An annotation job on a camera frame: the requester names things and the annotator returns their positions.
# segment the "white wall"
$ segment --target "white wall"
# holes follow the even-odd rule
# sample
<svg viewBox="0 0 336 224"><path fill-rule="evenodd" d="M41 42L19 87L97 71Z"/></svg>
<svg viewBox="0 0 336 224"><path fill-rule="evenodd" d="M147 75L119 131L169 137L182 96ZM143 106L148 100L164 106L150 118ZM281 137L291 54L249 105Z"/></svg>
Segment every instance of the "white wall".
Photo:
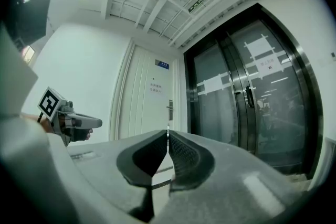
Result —
<svg viewBox="0 0 336 224"><path fill-rule="evenodd" d="M128 20L113 16L103 20L99 12L80 9L56 30L38 55L33 65L38 81L23 112L38 115L37 104L50 86L73 101L77 112L103 120L89 141L70 145L108 141L114 87L131 39L158 55L183 60L182 52L167 46L157 33L146 34Z"/></svg>
<svg viewBox="0 0 336 224"><path fill-rule="evenodd" d="M23 112L38 115L37 104L50 86L73 101L76 112L102 119L102 127L85 143L108 141L114 85L129 42L130 37L116 32L63 24L36 59L33 70L38 80Z"/></svg>
<svg viewBox="0 0 336 224"><path fill-rule="evenodd" d="M257 2L288 28L307 55L321 92L324 114L323 135L336 140L334 116L336 115L336 95L334 94L336 61L333 61L331 57L332 52L336 53L336 24L324 0L249 0L213 23L182 51L187 51L219 25ZM324 148L323 145L316 176L322 172L322 164L327 158Z"/></svg>

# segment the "doorway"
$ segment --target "doorway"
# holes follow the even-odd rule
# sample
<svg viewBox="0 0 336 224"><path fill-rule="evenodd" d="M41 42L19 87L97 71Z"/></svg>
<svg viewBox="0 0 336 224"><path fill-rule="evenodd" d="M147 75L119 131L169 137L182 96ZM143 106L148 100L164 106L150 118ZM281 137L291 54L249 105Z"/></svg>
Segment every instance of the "doorway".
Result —
<svg viewBox="0 0 336 224"><path fill-rule="evenodd" d="M122 90L118 139L174 128L173 61L134 46Z"/></svg>
<svg viewBox="0 0 336 224"><path fill-rule="evenodd" d="M318 97L297 55L260 5L221 25L184 55L188 131L239 146L284 174L313 174Z"/></svg>

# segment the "door handle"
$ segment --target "door handle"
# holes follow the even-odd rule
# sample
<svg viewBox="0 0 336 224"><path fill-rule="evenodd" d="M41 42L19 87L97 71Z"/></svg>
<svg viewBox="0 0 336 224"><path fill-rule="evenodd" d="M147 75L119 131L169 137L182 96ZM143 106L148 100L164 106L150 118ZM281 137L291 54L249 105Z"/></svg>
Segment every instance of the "door handle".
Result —
<svg viewBox="0 0 336 224"><path fill-rule="evenodd" d="M247 95L247 104L250 108L254 108L254 101L253 101L253 95L252 90L250 86L246 87L246 95Z"/></svg>
<svg viewBox="0 0 336 224"><path fill-rule="evenodd" d="M173 120L173 110L174 110L173 100L169 100L169 105L166 106L166 108L168 108L168 120L172 121Z"/></svg>

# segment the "exit sign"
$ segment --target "exit sign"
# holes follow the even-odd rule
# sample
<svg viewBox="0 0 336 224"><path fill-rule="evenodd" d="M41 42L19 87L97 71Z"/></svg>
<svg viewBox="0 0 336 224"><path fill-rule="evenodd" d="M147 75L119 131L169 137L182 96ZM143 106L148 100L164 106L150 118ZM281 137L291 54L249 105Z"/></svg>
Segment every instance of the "exit sign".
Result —
<svg viewBox="0 0 336 224"><path fill-rule="evenodd" d="M189 13L191 13L195 8L197 8L198 6L200 6L200 4L201 4L203 1L205 1L205 0L198 0L194 5L192 5L192 6L188 9Z"/></svg>

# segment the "door frame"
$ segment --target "door frame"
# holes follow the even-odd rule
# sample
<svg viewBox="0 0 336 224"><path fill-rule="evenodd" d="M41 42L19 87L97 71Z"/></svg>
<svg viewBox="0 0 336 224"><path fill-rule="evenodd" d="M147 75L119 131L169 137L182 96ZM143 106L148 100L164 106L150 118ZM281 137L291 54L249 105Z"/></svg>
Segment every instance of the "door frame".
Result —
<svg viewBox="0 0 336 224"><path fill-rule="evenodd" d="M308 123L304 157L302 162L302 173L305 173L307 178L311 179L317 167L321 153L321 141L323 137L322 101L317 80L307 56L290 31L273 14L263 8L260 4L255 4L243 12L237 14L235 17L224 22L184 53L188 132L194 131L194 133L200 134L199 130L195 128L195 121L199 121L200 119L197 86L193 85L192 83L192 81L196 81L196 78L194 77L195 68L194 63L192 62L192 55L195 55L197 52L200 54L200 52L209 48L211 40L215 40L218 33L222 33L229 27L237 27L238 25L241 25L241 22L243 22L245 25L248 25L249 21L253 22L256 19L260 19L274 34L275 38L279 41L279 43L284 48L284 51L290 58L297 75L306 111L306 122Z"/></svg>
<svg viewBox="0 0 336 224"><path fill-rule="evenodd" d="M151 49L149 44L144 43L143 41L131 38L127 50L123 56L122 64L118 72L118 78L116 85L114 87L111 111L110 111L110 123L109 123L109 140L119 140L119 122L120 122L120 110L121 110L121 101L123 97L124 85L126 77L129 70L129 65L133 56L135 46L142 47L145 50L148 50L154 54L160 55L157 52L157 49ZM181 131L181 86L180 86L180 64L181 60L176 57L174 54L168 54L166 57L172 60L171 69L172 69L172 82L173 82L173 128L175 131Z"/></svg>

